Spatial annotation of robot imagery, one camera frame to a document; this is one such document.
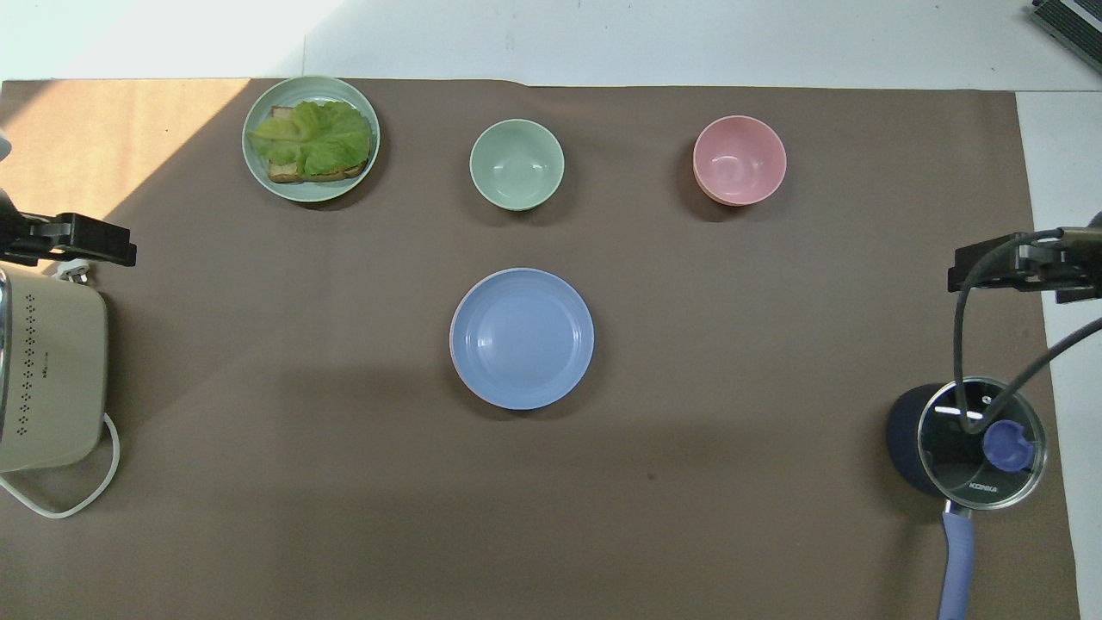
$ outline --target bowl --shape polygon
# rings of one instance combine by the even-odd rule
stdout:
[[[523,118],[488,127],[471,149],[471,180],[489,202],[508,210],[542,204],[559,188],[565,160],[559,140]]]
[[[712,121],[696,138],[692,171],[696,184],[721,204],[742,206],[769,197],[785,178],[788,157],[780,137],[749,116]]]
[[[315,183],[305,181],[302,183],[277,183],[268,177],[268,160],[252,148],[249,143],[248,133],[256,129],[261,122],[271,116],[272,106],[294,107],[302,101],[314,101],[325,104],[325,101],[344,101],[356,108],[368,127],[371,128],[371,145],[368,151],[367,165],[364,171],[352,178],[342,181],[326,181]],[[379,154],[381,140],[379,130],[379,117],[375,113],[375,108],[353,85],[324,75],[306,75],[284,79],[272,86],[260,98],[252,104],[249,113],[245,117],[245,127],[241,128],[241,152],[245,155],[245,163],[249,172],[269,192],[294,202],[315,203],[335,198],[356,185],[367,176],[367,173],[375,165],[375,160]]]

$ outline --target sunlight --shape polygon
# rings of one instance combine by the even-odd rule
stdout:
[[[24,213],[106,219],[248,81],[50,83],[4,121],[0,187]]]

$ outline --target sandwich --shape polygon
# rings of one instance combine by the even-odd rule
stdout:
[[[358,176],[371,149],[371,128],[344,101],[273,106],[271,116],[247,135],[268,160],[268,177],[276,183]]]

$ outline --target pink bowl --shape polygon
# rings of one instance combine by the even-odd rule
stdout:
[[[748,116],[712,121],[696,138],[692,171],[715,202],[741,206],[769,197],[788,167],[785,144],[768,124]]]

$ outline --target lettuce leaf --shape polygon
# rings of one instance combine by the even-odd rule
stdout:
[[[302,101],[290,118],[268,118],[248,133],[261,156],[277,165],[296,162],[300,174],[331,174],[367,161],[371,129],[344,101]]]

